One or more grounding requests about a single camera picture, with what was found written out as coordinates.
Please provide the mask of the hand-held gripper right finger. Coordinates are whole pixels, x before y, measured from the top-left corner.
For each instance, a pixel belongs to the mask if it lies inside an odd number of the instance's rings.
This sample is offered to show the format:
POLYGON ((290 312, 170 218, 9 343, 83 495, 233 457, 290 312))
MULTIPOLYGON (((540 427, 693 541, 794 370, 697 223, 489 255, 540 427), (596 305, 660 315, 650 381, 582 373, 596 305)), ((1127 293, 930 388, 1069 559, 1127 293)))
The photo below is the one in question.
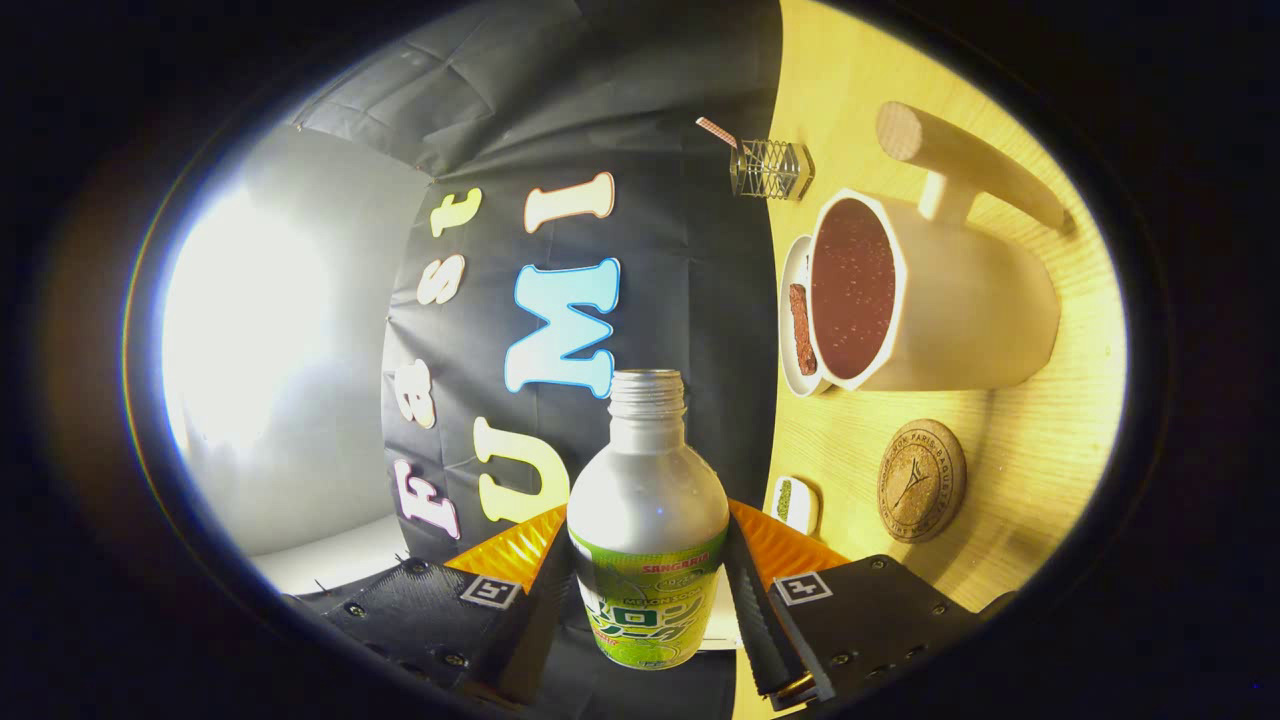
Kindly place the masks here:
POLYGON ((973 612, 888 555, 846 559, 760 510, 728 507, 724 571, 756 691, 777 711, 860 700, 1014 598, 973 612))

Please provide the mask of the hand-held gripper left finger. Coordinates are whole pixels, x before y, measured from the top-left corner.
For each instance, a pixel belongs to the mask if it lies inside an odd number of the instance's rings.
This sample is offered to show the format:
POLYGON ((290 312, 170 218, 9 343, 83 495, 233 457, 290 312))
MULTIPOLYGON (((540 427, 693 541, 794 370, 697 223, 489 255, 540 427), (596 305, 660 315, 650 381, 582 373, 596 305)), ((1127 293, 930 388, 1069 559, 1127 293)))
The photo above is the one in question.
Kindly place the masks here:
POLYGON ((340 588, 291 597, 310 630, 416 692, 465 706, 529 706, 573 584, 566 506, 453 559, 419 556, 340 588))

